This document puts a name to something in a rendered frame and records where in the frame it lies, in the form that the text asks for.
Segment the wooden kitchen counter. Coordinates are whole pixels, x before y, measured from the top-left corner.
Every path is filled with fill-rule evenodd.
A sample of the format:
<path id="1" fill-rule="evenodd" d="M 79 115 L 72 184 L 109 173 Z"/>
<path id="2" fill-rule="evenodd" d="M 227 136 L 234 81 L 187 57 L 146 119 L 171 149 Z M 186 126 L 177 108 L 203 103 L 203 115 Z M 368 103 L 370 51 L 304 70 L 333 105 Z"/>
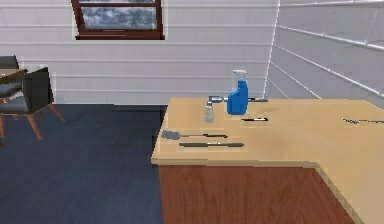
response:
<path id="1" fill-rule="evenodd" d="M 158 138 L 164 224 L 384 224 L 384 110 L 364 100 L 271 99 L 244 116 L 203 98 L 168 103 Z M 267 122 L 241 118 L 266 117 Z M 227 138 L 192 137 L 226 134 Z M 182 147 L 179 143 L 243 143 Z"/>

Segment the silver fork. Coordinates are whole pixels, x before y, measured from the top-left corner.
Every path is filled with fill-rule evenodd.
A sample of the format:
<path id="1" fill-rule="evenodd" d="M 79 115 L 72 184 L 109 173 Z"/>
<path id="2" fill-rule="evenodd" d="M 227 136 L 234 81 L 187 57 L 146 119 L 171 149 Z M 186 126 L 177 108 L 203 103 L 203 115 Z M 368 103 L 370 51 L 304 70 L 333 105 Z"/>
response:
<path id="1" fill-rule="evenodd" d="M 342 120 L 351 124 L 359 124 L 361 122 L 384 124 L 383 120 L 366 120 L 366 119 L 353 120 L 353 119 L 347 119 L 347 118 L 342 118 Z"/>

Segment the dark grey chair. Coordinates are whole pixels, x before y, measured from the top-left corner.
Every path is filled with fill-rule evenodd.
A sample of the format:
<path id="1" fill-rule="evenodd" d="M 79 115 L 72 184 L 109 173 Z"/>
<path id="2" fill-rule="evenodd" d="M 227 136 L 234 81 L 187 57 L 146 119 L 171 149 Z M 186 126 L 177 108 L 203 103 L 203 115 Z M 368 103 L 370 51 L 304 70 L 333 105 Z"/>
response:
<path id="1" fill-rule="evenodd" d="M 19 64 L 15 55 L 0 56 L 0 69 L 18 69 Z M 0 99 L 8 101 L 13 95 L 22 89 L 22 83 L 11 81 L 6 84 L 0 84 Z"/>

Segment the dark grey knife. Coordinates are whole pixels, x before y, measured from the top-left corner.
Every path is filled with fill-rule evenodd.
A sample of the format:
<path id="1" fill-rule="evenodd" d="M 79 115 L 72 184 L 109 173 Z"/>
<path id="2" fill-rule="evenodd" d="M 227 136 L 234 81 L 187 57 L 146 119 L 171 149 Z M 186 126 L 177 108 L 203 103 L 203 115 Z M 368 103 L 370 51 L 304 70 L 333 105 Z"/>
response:
<path id="1" fill-rule="evenodd" d="M 243 147 L 243 143 L 179 143 L 182 147 Z"/>

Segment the grey spatula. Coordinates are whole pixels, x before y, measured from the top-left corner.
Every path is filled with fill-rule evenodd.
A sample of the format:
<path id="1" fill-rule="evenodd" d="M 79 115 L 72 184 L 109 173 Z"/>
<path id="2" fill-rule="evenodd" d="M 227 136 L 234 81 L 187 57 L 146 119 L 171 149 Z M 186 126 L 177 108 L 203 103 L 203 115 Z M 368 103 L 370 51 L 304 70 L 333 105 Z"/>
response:
<path id="1" fill-rule="evenodd" d="M 170 131 L 170 130 L 163 130 L 161 133 L 161 137 L 165 139 L 171 139 L 171 140 L 179 140 L 180 138 L 183 138 L 183 135 L 180 134 L 177 131 Z M 208 134 L 208 133 L 203 133 L 203 134 L 192 134 L 192 137 L 219 137 L 219 138 L 227 138 L 226 134 Z"/>

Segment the blue spray bottle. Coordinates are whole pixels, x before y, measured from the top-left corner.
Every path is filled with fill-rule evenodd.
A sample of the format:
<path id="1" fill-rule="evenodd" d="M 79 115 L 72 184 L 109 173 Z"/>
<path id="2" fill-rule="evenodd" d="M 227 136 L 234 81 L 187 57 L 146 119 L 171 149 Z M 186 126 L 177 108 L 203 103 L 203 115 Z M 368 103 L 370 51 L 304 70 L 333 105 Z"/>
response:
<path id="1" fill-rule="evenodd" d="M 244 115 L 248 106 L 248 84 L 245 76 L 246 70 L 233 71 L 237 78 L 237 89 L 232 91 L 227 100 L 227 113 L 230 115 Z"/>

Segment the small clear shaker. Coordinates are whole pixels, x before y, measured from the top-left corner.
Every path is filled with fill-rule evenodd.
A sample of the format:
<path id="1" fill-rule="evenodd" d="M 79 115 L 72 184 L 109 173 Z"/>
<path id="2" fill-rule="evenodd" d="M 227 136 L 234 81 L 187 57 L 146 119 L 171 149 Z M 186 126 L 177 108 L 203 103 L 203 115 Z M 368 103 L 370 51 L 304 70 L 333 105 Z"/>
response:
<path id="1" fill-rule="evenodd" d="M 211 101 L 208 101 L 206 103 L 205 121 L 207 123 L 212 123 L 214 121 L 214 108 L 213 103 Z"/>

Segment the black chair with wooden legs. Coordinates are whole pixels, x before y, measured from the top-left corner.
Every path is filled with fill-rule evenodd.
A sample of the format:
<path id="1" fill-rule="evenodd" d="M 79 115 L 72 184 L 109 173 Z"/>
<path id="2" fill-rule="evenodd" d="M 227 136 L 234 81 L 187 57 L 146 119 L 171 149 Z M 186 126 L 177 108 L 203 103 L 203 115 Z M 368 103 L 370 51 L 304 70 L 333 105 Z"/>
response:
<path id="1" fill-rule="evenodd" d="M 60 120 L 65 121 L 53 105 L 53 90 L 47 67 L 27 73 L 22 78 L 22 93 L 22 96 L 0 105 L 0 141 L 6 136 L 5 116 L 25 116 L 38 140 L 42 140 L 42 136 L 34 119 L 36 113 L 49 107 Z"/>

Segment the brown framed window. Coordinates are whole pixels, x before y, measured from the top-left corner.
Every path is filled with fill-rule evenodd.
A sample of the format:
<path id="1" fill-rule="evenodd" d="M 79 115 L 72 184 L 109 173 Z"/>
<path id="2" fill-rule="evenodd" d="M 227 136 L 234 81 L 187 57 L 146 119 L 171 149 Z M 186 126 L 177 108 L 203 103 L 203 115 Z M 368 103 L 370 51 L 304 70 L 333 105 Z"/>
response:
<path id="1" fill-rule="evenodd" d="M 162 0 L 71 0 L 76 40 L 164 40 Z"/>

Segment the brown wooden table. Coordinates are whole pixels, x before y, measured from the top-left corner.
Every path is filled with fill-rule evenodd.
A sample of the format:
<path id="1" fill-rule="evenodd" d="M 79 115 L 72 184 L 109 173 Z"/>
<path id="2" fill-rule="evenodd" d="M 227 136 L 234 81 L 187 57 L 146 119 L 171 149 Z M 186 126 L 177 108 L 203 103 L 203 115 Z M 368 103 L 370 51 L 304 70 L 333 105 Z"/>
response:
<path id="1" fill-rule="evenodd" d="M 27 72 L 27 69 L 0 69 L 0 84 L 19 82 Z"/>

